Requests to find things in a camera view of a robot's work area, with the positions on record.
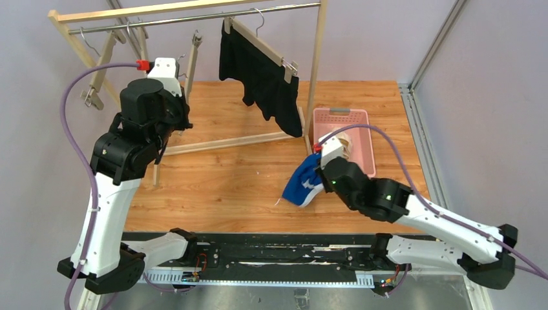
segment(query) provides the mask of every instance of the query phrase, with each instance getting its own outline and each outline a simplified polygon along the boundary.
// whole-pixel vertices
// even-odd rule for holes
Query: blue cloth
[[[299,207],[305,207],[324,189],[322,179],[314,171],[320,158],[321,153],[315,153],[304,159],[286,185],[282,194],[284,199]]]

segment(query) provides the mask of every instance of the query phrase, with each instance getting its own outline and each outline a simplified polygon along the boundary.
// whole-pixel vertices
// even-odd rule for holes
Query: wooden hanger
[[[253,44],[253,46],[257,47],[263,54],[267,55],[276,65],[284,67],[286,71],[284,80],[287,83],[291,83],[291,76],[297,73],[297,69],[295,68],[297,65],[296,63],[291,63],[290,65],[286,64],[284,56],[280,55],[276,50],[270,47],[270,45],[259,38],[248,27],[244,26],[244,24],[236,20],[234,17],[225,17],[224,32],[229,34],[231,27],[246,38],[251,44]]]

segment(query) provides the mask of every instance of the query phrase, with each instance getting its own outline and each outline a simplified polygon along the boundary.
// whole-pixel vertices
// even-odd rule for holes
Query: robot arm
[[[344,159],[342,145],[329,139],[322,148],[317,172],[326,191],[334,191],[351,209],[377,221],[416,228],[442,242],[411,240],[377,234],[371,254],[394,264],[432,265],[463,273],[493,289],[504,289],[514,276],[515,259],[492,240],[438,216],[426,208],[410,187],[391,179],[369,178],[356,163]],[[427,200],[429,206],[451,218],[489,233],[511,247],[518,230],[508,224],[493,227],[450,212]]]
[[[196,237],[181,229],[147,242],[121,243],[129,206],[148,164],[161,160],[174,130],[192,128],[175,59],[157,58],[151,67],[148,78],[132,81],[120,92],[121,112],[94,146],[90,166],[98,184],[98,209],[91,209],[90,198],[76,250],[58,264],[61,274],[72,277],[96,212],[78,277],[86,278],[85,287],[98,295],[131,288],[145,270],[165,261],[195,257]]]

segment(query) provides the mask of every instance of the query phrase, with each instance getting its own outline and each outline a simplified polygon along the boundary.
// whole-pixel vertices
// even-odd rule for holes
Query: clothes rack
[[[299,113],[301,114],[301,125],[303,126],[303,138],[308,154],[311,154],[311,143],[309,139],[310,125],[312,121],[312,112],[314,108],[314,94],[316,89],[316,81],[318,76],[318,66],[321,53],[321,45],[324,34],[324,26],[326,19],[326,7],[328,0],[319,0],[316,3],[307,3],[299,5],[283,5],[283,6],[274,6],[271,8],[262,8],[260,10],[250,9],[250,10],[241,10],[236,12],[222,12],[217,14],[208,14],[208,15],[199,15],[191,17],[183,17],[177,19],[164,19],[159,21],[140,21],[138,23],[129,23],[126,25],[112,25],[112,26],[99,26],[94,28],[75,28],[70,29],[68,24],[79,23],[84,21],[99,21],[103,19],[121,19],[124,17],[130,16],[142,16],[148,14],[160,14],[167,12],[181,12],[185,10],[192,10],[198,8],[213,8],[218,6],[228,6],[228,5],[239,5],[246,3],[259,3],[266,2],[270,0],[193,0],[179,3],[166,3],[162,5],[148,5],[148,6],[139,6],[133,8],[118,8],[112,10],[96,11],[96,12],[85,12],[85,13],[76,13],[76,14],[59,14],[56,10],[51,10],[48,13],[48,18],[51,23],[57,28],[59,33],[65,38],[69,43],[78,57],[82,60],[84,65],[87,67],[95,67],[97,62],[90,55],[88,50],[84,47],[83,43],[75,35],[87,34],[92,32],[108,32],[113,30],[129,30],[130,28],[139,28],[144,31],[145,26],[156,26],[156,25],[167,25],[171,23],[182,23],[186,21],[199,21],[204,19],[216,19],[232,16],[241,16],[249,14],[259,14],[267,12],[278,12],[284,10],[294,10],[301,8],[313,8],[318,7],[318,17],[316,24],[315,32],[315,41],[314,49],[312,55],[312,68],[310,74],[310,88],[308,91],[308,105],[306,107],[306,114],[302,115],[302,111],[299,108]],[[106,78],[102,81],[103,86],[113,98],[114,102],[120,106],[119,92],[117,92],[110,81]],[[200,150],[213,150],[221,149],[225,147],[236,147],[241,145],[249,145],[256,143],[264,143],[278,140],[294,139],[294,137],[286,134],[285,132],[274,132],[268,134],[257,134],[254,136],[242,136],[231,139],[222,139],[216,141],[208,141],[203,143],[194,143],[188,145],[179,145],[173,147],[167,147],[165,150],[164,156],[184,154],[188,152],[196,152]],[[154,179],[158,177],[157,167],[155,167]]]

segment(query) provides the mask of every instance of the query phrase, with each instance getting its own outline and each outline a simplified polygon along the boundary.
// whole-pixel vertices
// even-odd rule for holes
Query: wooden table surface
[[[308,83],[299,86],[298,105],[306,108]],[[257,106],[241,101],[238,82],[196,82],[189,118],[195,127],[173,134],[170,145],[276,132]],[[316,107],[365,109],[372,125],[395,141],[417,188],[428,196],[425,179],[397,84],[393,81],[318,82]],[[372,133],[377,177],[407,184],[387,142]],[[302,138],[166,156],[160,186],[152,169],[135,195],[125,229],[226,233],[418,233],[372,221],[348,210],[334,193],[320,193],[301,209],[277,205],[291,174],[306,157]]]

